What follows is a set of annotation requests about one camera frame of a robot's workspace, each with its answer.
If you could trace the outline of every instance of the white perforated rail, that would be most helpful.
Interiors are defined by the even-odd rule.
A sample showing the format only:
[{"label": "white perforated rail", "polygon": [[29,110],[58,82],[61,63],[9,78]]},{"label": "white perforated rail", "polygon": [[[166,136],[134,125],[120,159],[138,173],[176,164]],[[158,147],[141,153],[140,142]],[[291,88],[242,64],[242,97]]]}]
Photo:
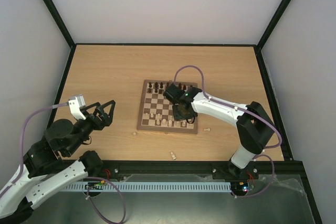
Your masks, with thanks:
[{"label": "white perforated rail", "polygon": [[[62,191],[86,191],[89,182],[75,182]],[[137,193],[231,193],[228,182],[113,182],[121,192]],[[111,185],[96,186],[91,191],[115,192]]]}]

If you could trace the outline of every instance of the robotic arm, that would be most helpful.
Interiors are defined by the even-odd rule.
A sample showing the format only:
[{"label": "robotic arm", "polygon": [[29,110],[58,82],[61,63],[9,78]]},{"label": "robotic arm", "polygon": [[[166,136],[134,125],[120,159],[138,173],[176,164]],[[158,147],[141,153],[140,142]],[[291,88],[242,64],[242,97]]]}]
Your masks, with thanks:
[{"label": "robotic arm", "polygon": [[[175,120],[187,120],[188,123],[193,123],[198,113],[203,113],[237,127],[240,146],[231,157],[228,168],[236,177],[256,155],[263,151],[274,133],[263,122],[238,109],[251,111],[272,124],[266,111],[257,102],[252,102],[250,105],[233,103],[210,95],[206,97],[201,89],[195,87],[183,91],[174,84],[169,85],[163,95],[173,104]],[[220,103],[229,104],[232,108]]]},{"label": "robotic arm", "polygon": [[[85,152],[71,166],[62,172],[47,176],[62,163],[63,157],[70,157],[78,147],[89,140],[93,130],[110,126],[115,102],[103,105],[95,103],[85,107],[82,95],[71,97],[68,101],[75,124],[67,119],[55,121],[44,132],[41,141],[33,144],[24,155],[23,172],[20,167],[0,191],[0,223],[21,223],[30,217],[34,209],[67,185],[96,176],[102,168],[102,161],[95,151]],[[104,108],[111,106],[109,113]],[[95,107],[90,114],[87,110]]]}]

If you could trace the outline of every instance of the wooden surface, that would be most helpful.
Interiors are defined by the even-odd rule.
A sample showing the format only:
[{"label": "wooden surface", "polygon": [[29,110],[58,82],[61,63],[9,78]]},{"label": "wooden surface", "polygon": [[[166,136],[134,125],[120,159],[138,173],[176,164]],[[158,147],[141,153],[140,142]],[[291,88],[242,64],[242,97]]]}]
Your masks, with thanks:
[{"label": "wooden surface", "polygon": [[[171,161],[170,152],[176,161],[229,160],[239,146],[237,129],[208,115],[199,115],[197,135],[137,131],[143,81],[172,80],[184,65],[202,69],[206,91],[212,96],[245,104],[257,101],[271,116],[252,47],[79,45],[73,58],[61,102],[82,93],[87,105],[113,99],[116,108],[111,126],[94,131],[92,144],[82,145],[71,159],[94,150],[109,160]],[[182,70],[177,80],[201,86],[195,69]],[[58,110],[56,119],[61,118],[75,121],[68,108]],[[269,145],[277,141],[274,134]],[[279,147],[266,153],[284,160]]]}]

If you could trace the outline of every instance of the chessboard border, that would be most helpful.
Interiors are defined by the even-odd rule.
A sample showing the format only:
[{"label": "chessboard border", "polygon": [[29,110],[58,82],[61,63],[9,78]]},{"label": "chessboard border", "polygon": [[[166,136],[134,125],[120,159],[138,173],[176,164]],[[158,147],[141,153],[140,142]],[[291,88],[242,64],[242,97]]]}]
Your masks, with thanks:
[{"label": "chessboard border", "polygon": [[[143,114],[143,109],[144,109],[144,104],[145,104],[145,97],[146,97],[146,89],[147,89],[147,83],[148,82],[163,82],[163,83],[167,83],[167,82],[173,82],[172,80],[170,81],[162,81],[162,80],[149,80],[146,79],[143,81],[143,86],[142,86],[142,93],[141,93],[141,100],[140,100],[140,107],[139,107],[139,114],[138,114],[138,121],[137,121],[137,127],[136,129],[138,131],[155,131],[155,132],[161,132],[161,133],[183,133],[183,134],[197,134],[198,133],[198,120],[197,118],[195,119],[194,122],[194,128],[193,129],[189,129],[189,132],[186,131],[186,128],[183,129],[179,129],[179,128],[168,128],[169,131],[162,131],[162,127],[158,127],[158,126],[149,126],[149,125],[142,125],[142,114]],[[184,83],[184,84],[189,84],[193,85],[194,87],[197,88],[197,83],[196,82],[188,82],[188,81],[177,81],[175,83]]]}]

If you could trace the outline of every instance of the black frame bar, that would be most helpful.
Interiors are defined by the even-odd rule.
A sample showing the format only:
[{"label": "black frame bar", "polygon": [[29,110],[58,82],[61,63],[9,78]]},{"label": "black frame bar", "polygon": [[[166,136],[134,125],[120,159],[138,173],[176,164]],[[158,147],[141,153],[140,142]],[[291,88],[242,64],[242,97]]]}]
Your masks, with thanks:
[{"label": "black frame bar", "polygon": [[[66,83],[68,72],[70,70],[71,62],[76,51],[76,45],[120,45],[120,46],[208,46],[208,47],[218,47],[218,46],[229,46],[229,47],[253,47],[258,66],[260,69],[260,74],[265,87],[267,99],[271,108],[272,117],[274,124],[280,131],[283,137],[283,143],[281,145],[281,150],[285,161],[275,161],[275,169],[277,174],[299,174],[303,183],[305,192],[307,193],[309,205],[316,223],[322,223],[320,214],[318,212],[316,202],[314,200],[305,168],[303,163],[300,161],[294,161],[292,152],[289,146],[289,142],[286,136],[286,131],[280,116],[278,104],[275,98],[275,94],[269,79],[269,75],[266,69],[266,65],[261,53],[266,41],[270,37],[274,28],[278,24],[281,16],[285,12],[287,6],[291,0],[282,0],[276,12],[274,13],[269,25],[267,26],[264,34],[262,35],[258,45],[237,45],[237,44],[140,44],[140,43],[78,43],[75,44],[72,39],[67,27],[65,26],[60,14],[58,13],[52,0],[43,0],[48,10],[50,11],[52,17],[54,18],[58,28],[63,34],[66,42],[68,43],[71,51],[68,57],[68,61],[64,70],[64,74],[61,79],[61,83],[55,98],[55,104],[60,102],[60,98]],[[56,110],[51,113],[48,127],[52,124],[55,119]],[[68,167],[73,161],[65,160],[63,165],[59,167],[60,170]],[[198,174],[198,175],[209,175],[212,174],[213,178],[221,178],[213,173],[214,167],[222,167],[226,165],[225,162],[152,162],[152,161],[104,161],[104,168],[108,168],[112,171],[112,177],[120,178],[120,175],[129,174]],[[271,164],[270,162],[254,162],[253,166],[258,169],[259,174],[270,174]]]}]

